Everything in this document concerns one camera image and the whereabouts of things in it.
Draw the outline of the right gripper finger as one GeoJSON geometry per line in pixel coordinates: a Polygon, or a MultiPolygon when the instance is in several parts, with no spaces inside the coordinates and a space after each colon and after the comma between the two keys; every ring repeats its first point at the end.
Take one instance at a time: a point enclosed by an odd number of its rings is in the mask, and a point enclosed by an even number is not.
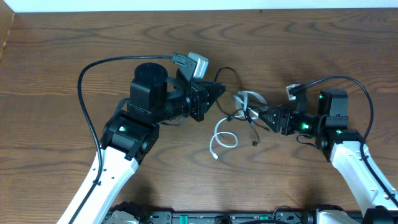
{"type": "Polygon", "coordinates": [[[273,132],[277,132],[277,124],[274,121],[274,117],[270,115],[261,115],[260,119],[268,125],[269,129],[272,130],[273,132]]]}
{"type": "Polygon", "coordinates": [[[258,117],[265,118],[265,117],[275,117],[279,114],[279,108],[277,106],[267,107],[259,110],[258,117]]]}

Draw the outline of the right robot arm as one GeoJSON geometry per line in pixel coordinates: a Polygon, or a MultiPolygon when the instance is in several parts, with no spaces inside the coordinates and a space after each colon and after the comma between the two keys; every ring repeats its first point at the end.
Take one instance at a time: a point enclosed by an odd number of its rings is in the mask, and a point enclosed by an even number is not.
{"type": "Polygon", "coordinates": [[[273,106],[259,112],[269,129],[285,136],[314,138],[312,147],[323,153],[328,162],[343,176],[354,195],[362,223],[397,223],[397,191],[372,159],[364,138],[348,128],[348,95],[344,90],[326,88],[319,96],[318,113],[307,112],[304,91],[287,92],[296,106],[273,106]]]}

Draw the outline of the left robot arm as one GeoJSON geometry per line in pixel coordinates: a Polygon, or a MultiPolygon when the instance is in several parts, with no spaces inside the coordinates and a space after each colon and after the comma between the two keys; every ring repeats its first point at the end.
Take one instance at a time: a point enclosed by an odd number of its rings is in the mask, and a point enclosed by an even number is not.
{"type": "Polygon", "coordinates": [[[159,138],[160,123],[181,116],[203,121],[225,86],[202,79],[187,80],[180,70],[167,90],[168,73],[158,63],[143,63],[134,71],[126,110],[106,123],[99,152],[59,223],[101,223],[125,183],[159,138]]]}

